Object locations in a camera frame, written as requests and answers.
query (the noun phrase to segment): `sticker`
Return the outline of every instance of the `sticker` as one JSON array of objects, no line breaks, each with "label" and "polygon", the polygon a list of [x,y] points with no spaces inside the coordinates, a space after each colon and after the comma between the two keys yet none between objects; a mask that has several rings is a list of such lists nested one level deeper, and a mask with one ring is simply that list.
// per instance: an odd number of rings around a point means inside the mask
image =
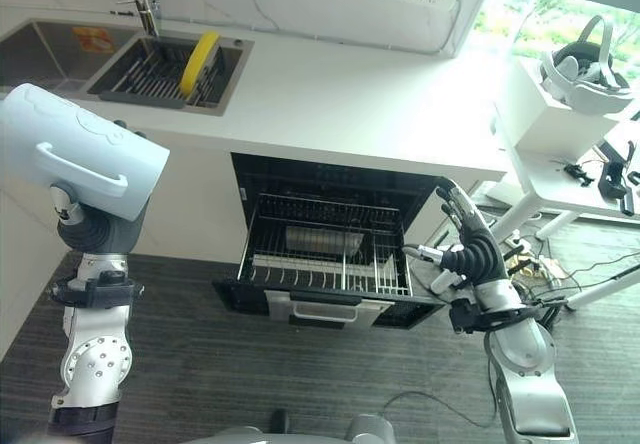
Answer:
[{"label": "sticker", "polygon": [[74,27],[73,33],[85,52],[113,54],[115,46],[106,29],[100,27]]}]

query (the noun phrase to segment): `white mug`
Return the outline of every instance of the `white mug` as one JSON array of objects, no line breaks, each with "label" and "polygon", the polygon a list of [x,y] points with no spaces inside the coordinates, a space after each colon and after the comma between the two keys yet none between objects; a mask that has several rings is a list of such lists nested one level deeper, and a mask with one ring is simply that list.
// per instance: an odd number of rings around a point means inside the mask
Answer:
[{"label": "white mug", "polygon": [[43,186],[64,182],[83,204],[134,220],[169,151],[32,84],[0,107],[6,171]]}]

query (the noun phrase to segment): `window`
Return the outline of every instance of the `window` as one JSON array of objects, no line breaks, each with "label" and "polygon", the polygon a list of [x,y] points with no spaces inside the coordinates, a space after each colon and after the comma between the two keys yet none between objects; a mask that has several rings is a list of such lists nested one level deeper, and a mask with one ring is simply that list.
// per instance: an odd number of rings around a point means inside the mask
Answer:
[{"label": "window", "polygon": [[[469,46],[537,58],[574,42],[594,15],[613,22],[613,69],[640,90],[640,14],[586,0],[486,0]],[[599,25],[590,40],[600,42]]]}]

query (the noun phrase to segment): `mug handle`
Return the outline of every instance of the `mug handle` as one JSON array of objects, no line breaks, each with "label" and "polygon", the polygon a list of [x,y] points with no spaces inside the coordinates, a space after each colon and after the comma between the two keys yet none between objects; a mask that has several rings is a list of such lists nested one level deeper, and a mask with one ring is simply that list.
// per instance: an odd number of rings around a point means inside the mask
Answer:
[{"label": "mug handle", "polygon": [[53,145],[49,142],[36,144],[36,161],[61,179],[105,196],[122,197],[129,187],[126,176],[122,174],[119,174],[117,179],[111,179],[56,156],[53,153]]}]

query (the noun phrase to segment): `faucet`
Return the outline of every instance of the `faucet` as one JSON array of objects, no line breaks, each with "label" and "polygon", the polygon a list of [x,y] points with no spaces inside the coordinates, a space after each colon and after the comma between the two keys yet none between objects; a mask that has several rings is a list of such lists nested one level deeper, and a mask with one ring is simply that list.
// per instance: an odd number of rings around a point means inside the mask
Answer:
[{"label": "faucet", "polygon": [[159,0],[124,0],[116,4],[135,4],[138,15],[142,21],[142,27],[151,37],[160,37],[157,20],[160,18]]}]

